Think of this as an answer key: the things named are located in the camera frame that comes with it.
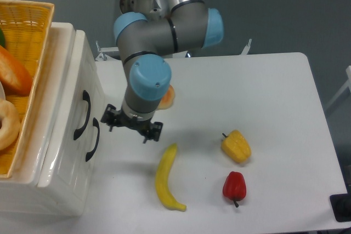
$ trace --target black drawer handle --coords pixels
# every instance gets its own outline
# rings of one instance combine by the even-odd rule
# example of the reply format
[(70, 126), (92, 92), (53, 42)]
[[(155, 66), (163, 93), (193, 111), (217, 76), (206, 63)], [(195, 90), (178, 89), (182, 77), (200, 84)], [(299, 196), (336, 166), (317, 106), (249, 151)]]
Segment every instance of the black drawer handle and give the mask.
[(89, 93), (86, 90), (83, 91), (83, 100), (88, 102), (88, 111), (87, 111), (86, 121), (84, 122), (84, 124), (81, 128), (75, 130), (75, 133), (73, 135), (74, 141), (77, 140), (79, 137), (81, 137), (81, 135), (83, 134), (84, 130), (86, 129), (86, 127), (88, 125), (89, 118), (90, 118), (90, 110), (92, 108), (92, 104), (90, 102)]
[(95, 151), (98, 148), (98, 144), (99, 144), (100, 126), (99, 126), (98, 120), (95, 117), (93, 118), (93, 126), (95, 126), (98, 129), (97, 141), (95, 142), (94, 149), (92, 149), (90, 152), (87, 152), (87, 154), (86, 154), (86, 162), (88, 162), (90, 159), (92, 159), (93, 155), (95, 154)]

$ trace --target metal bracket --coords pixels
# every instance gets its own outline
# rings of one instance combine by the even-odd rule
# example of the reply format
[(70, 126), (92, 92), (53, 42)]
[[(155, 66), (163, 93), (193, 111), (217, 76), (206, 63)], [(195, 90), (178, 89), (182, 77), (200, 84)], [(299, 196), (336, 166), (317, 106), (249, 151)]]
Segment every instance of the metal bracket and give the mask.
[(95, 61), (98, 59), (102, 59), (102, 60), (106, 61), (107, 60), (106, 56), (109, 56), (109, 57), (114, 58), (116, 60), (121, 60), (120, 50), (118, 49), (118, 47), (100, 48), (98, 41), (96, 41), (96, 44), (97, 44), (99, 55), (97, 56)]

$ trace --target toy banana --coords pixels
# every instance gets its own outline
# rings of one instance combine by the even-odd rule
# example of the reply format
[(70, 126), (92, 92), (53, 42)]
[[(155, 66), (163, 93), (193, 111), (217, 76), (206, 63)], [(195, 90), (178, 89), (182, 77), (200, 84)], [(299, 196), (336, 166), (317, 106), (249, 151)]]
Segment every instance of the toy banana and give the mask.
[(171, 144), (163, 154), (158, 164), (155, 188), (161, 203), (169, 210), (185, 211), (186, 205), (179, 203), (168, 188), (168, 176), (177, 154), (177, 144)]

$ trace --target blue joint cap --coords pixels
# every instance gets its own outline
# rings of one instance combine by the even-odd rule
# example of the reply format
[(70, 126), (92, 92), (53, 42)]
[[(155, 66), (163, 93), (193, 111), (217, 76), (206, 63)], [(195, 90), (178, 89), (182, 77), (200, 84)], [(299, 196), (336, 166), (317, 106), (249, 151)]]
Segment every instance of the blue joint cap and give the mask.
[(146, 101), (156, 101), (168, 91), (171, 77), (171, 68), (163, 58), (146, 54), (133, 64), (129, 83), (137, 96)]
[(222, 41), (224, 36), (224, 25), (222, 16), (219, 11), (214, 8), (208, 9), (208, 23), (205, 42), (203, 48), (216, 45)]
[(114, 35), (115, 35), (116, 43), (122, 31), (126, 27), (128, 27), (131, 23), (134, 23), (138, 20), (147, 21), (147, 18), (142, 13), (127, 12), (116, 19), (114, 23)]

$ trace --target yellow bell pepper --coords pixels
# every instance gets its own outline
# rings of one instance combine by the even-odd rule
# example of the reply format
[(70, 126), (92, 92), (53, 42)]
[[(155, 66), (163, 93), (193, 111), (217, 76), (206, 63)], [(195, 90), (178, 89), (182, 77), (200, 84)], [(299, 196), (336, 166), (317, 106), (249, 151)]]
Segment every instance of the yellow bell pepper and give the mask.
[(222, 150), (235, 162), (242, 163), (251, 155), (251, 149), (246, 139), (238, 130), (232, 131), (228, 136), (223, 134)]

